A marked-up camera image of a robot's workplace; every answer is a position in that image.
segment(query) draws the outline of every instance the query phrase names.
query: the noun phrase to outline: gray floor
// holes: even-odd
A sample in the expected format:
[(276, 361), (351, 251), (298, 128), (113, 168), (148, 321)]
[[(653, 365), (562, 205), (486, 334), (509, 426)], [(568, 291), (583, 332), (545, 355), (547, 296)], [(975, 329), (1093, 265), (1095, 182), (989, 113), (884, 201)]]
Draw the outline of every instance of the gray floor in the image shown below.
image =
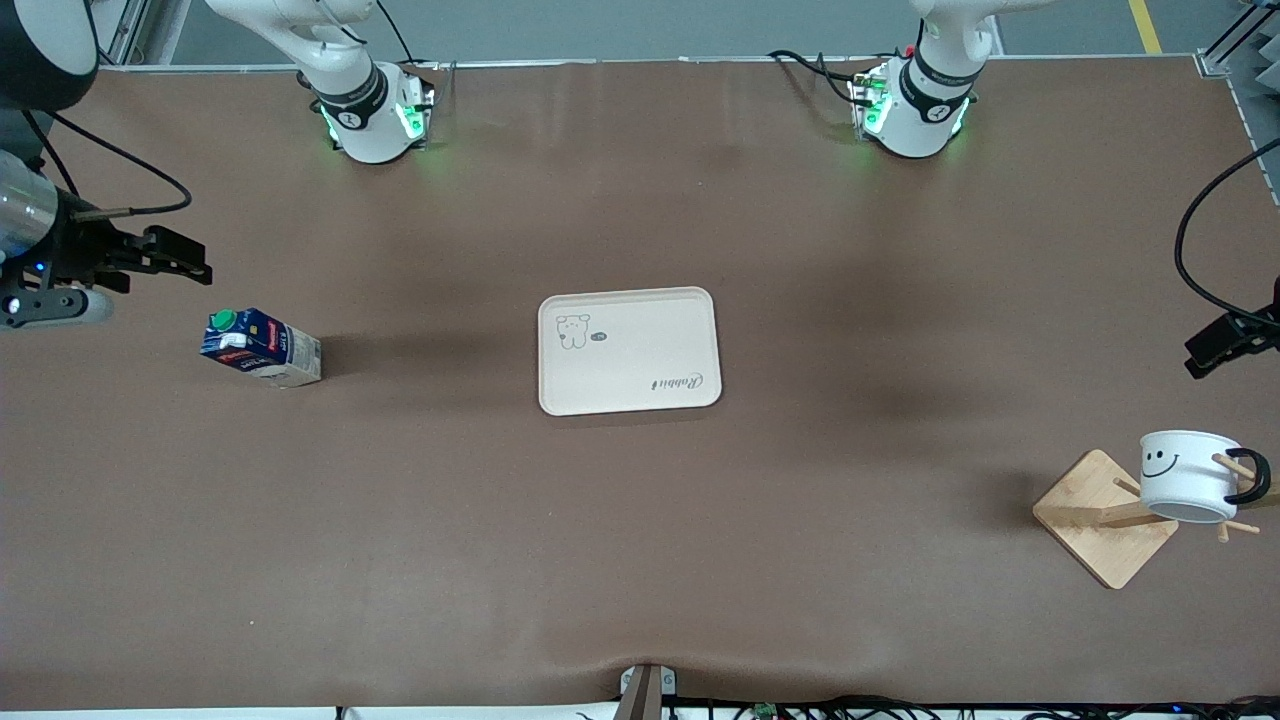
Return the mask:
[[(431, 60), (671, 59), (682, 55), (867, 55), (915, 37), (905, 0), (384, 0), (411, 50)], [(1149, 0), (1166, 53), (1192, 53), (1239, 12), (1238, 0)], [(1061, 0), (1001, 19), (1010, 54), (1142, 53), (1128, 0)], [(356, 26), (375, 58), (403, 55), (375, 13)], [(174, 64), (279, 63), (253, 33), (192, 0)]]

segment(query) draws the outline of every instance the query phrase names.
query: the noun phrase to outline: wooden mug holder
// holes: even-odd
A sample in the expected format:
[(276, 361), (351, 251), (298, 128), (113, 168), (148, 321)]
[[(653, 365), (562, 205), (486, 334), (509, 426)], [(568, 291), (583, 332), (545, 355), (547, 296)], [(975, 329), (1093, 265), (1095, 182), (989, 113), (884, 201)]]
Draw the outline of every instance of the wooden mug holder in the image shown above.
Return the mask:
[[(1242, 492), (1253, 486), (1253, 471), (1230, 457), (1213, 460), (1240, 478)], [(1091, 450), (1066, 471), (1033, 507), (1032, 514), (1100, 583), (1123, 588), (1178, 530), (1178, 520), (1146, 509), (1137, 482), (1101, 450)], [(1249, 507), (1275, 505), (1268, 495)], [(1228, 520), (1217, 524), (1219, 542), (1230, 530), (1258, 534), (1253, 525)]]

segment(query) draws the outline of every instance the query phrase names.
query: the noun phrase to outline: brown tablecloth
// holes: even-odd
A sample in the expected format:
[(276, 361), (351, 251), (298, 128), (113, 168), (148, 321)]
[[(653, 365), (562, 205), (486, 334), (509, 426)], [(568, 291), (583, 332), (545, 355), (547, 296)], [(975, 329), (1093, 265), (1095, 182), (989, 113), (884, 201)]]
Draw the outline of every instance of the brown tablecloth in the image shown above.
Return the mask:
[[(1274, 355), (1203, 382), (1188, 200), (1249, 150), (1188, 58), (992, 63), (929, 160), (772, 64), (461, 70), (430, 150), (361, 167), (289, 74), (104, 74), (72, 117), (168, 169), (216, 282), (0, 338), (0, 705), (922, 702), (1276, 692), (1280, 512), (1103, 589), (1032, 518), (1085, 450), (1199, 428), (1280, 457)], [(172, 191), (67, 132), (100, 206)], [(141, 229), (143, 223), (122, 222)], [(1270, 301), (1252, 169), (1188, 263)], [(723, 398), (554, 419), (535, 313), (695, 284)], [(197, 355), (259, 306), (325, 343), (274, 391)]]

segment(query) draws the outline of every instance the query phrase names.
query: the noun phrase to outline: smiley face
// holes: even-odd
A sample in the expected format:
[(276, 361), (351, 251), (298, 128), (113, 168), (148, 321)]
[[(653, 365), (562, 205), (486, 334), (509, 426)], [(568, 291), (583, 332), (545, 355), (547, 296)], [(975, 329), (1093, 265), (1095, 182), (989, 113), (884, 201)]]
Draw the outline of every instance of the smiley face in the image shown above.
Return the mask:
[(1160, 475), (1164, 475), (1165, 473), (1172, 470), (1174, 465), (1178, 465), (1179, 457), (1179, 455), (1174, 455), (1172, 460), (1166, 460), (1164, 450), (1148, 450), (1147, 456), (1142, 461), (1142, 477), (1158, 478)]

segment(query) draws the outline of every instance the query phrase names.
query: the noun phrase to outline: white tray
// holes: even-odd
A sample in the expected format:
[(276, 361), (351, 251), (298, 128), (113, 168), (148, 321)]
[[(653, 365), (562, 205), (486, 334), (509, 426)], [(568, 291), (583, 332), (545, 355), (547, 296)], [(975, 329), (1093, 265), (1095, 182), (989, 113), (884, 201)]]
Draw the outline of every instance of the white tray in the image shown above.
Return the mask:
[(550, 415), (705, 407), (721, 387), (700, 287), (557, 295), (538, 310), (538, 401)]

